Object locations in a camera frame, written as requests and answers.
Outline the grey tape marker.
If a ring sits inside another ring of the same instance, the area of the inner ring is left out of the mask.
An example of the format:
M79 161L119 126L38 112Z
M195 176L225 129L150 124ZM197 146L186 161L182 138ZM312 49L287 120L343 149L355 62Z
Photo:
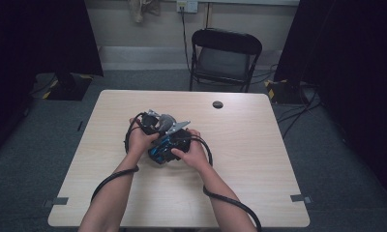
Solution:
M310 204L313 202L310 196L304 196L303 194L290 195L290 199L292 202L304 202L306 204Z
M68 197L55 197L52 199L47 199L43 206L46 208L52 208L54 205L66 205L68 203Z

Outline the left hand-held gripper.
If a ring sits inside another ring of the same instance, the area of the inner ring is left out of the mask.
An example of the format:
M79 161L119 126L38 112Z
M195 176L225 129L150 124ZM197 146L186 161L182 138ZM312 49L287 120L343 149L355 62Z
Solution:
M152 109L143 112L139 126L147 134L153 134L158 131L157 124L159 123L160 115Z

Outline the black curtain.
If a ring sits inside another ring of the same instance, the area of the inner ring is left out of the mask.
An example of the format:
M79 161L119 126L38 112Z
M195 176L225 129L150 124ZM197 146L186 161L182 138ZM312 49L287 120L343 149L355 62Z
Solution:
M0 91L39 73L103 73L85 0L0 0Z
M299 0L275 78L317 85L387 190L387 0Z

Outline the black folding chair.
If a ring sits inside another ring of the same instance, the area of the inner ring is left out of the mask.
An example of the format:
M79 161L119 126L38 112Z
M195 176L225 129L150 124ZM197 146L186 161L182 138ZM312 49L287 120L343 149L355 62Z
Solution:
M262 51L253 35L217 28L204 28L192 35L190 90L201 79L240 86L247 93Z

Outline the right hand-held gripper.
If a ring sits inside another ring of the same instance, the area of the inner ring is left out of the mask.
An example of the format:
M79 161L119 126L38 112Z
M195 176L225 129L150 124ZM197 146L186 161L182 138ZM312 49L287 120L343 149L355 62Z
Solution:
M185 130L185 126L189 123L190 121L173 123L170 129L165 132L165 138L167 141L166 148L168 151L173 148L177 148L184 152L188 151L191 134Z

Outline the person's right hand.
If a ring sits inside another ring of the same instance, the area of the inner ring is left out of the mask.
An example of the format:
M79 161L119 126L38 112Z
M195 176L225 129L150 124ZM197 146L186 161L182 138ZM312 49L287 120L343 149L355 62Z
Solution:
M197 130L188 130L188 133L192 136L190 149L188 152L183 152L173 148L171 153L180 158L186 165L195 169L198 173L202 173L209 169L211 165L206 158L204 148L198 141L200 133Z

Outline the white wall outlet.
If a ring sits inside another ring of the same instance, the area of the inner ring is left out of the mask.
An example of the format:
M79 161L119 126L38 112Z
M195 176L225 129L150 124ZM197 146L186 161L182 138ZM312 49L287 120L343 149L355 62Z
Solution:
M176 10L178 13L196 14L198 11L197 0L177 0Z

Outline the person's left hand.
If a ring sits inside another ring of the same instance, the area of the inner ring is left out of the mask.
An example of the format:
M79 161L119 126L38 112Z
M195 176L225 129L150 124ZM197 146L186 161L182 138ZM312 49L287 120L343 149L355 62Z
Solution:
M147 135L137 124L135 118L130 119L130 126L132 127L132 131L129 135L129 150L127 156L139 159L151 147L151 143L159 135L157 133Z

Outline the beige hanging bag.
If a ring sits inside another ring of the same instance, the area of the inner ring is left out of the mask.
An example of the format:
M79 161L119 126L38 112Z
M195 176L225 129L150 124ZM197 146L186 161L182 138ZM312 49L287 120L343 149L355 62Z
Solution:
M128 0L132 19L136 23L143 21L145 14L160 15L160 0Z

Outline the black stand base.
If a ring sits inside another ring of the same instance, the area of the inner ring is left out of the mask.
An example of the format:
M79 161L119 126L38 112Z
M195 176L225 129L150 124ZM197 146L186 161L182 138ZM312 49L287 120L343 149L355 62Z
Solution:
M50 101L81 101L93 80L90 75L77 73L58 73L54 81L43 95Z
M300 86L293 86L287 80L264 82L267 95L272 103L306 104L308 99Z

